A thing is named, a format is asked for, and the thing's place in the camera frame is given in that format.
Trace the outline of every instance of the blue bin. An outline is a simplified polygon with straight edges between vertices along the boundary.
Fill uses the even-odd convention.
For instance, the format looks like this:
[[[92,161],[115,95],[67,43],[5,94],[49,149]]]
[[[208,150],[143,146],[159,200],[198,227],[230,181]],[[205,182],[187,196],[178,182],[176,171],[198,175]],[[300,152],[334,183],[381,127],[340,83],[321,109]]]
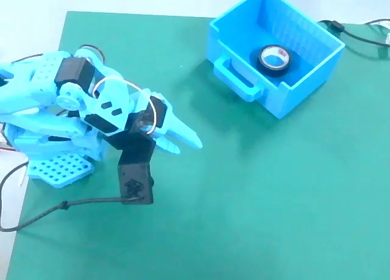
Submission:
[[[253,51],[268,44],[289,49],[285,75],[256,69]],[[257,100],[280,119],[329,78],[344,47],[285,0],[244,0],[210,23],[207,58],[237,95]]]

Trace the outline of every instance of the green mat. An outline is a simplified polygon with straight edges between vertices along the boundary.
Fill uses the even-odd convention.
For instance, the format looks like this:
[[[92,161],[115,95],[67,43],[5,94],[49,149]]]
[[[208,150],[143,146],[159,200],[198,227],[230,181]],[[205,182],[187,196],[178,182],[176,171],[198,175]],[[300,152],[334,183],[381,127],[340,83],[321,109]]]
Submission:
[[[8,280],[390,279],[387,50],[345,39],[331,79],[277,120],[214,77],[208,22],[68,13],[60,49],[100,47],[126,79],[163,93],[204,148],[155,152],[154,205],[77,206],[20,231]],[[22,220],[117,196],[118,159],[111,149],[64,189],[30,181]]]

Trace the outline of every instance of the roll of tape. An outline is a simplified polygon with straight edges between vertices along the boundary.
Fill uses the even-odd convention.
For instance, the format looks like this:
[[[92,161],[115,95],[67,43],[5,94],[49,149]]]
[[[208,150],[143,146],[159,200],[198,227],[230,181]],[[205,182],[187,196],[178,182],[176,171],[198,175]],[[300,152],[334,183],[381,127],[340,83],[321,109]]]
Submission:
[[[258,70],[264,75],[278,77],[287,73],[291,56],[285,47],[269,44],[258,54]]]

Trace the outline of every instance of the perforated base plate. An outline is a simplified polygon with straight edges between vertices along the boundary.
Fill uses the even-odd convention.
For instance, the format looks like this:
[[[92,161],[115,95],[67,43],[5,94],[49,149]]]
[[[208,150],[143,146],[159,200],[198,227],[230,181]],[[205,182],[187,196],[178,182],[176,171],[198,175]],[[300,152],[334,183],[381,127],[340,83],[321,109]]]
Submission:
[[[28,176],[54,187],[64,187],[92,173],[92,163],[77,154],[57,155],[49,160],[30,161]]]

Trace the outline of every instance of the robotic arm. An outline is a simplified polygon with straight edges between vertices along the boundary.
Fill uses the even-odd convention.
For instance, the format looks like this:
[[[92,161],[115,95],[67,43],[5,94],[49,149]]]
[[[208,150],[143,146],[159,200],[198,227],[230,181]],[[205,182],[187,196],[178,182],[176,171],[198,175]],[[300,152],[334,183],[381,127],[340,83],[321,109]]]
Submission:
[[[0,121],[9,144],[29,158],[28,174],[63,187],[93,172],[108,144],[122,154],[119,188],[127,204],[153,203],[150,160],[154,148],[180,153],[174,136],[200,149],[197,134],[149,89],[104,65],[99,51],[82,46],[74,55],[51,52],[0,65]],[[56,116],[49,107],[68,111]]]

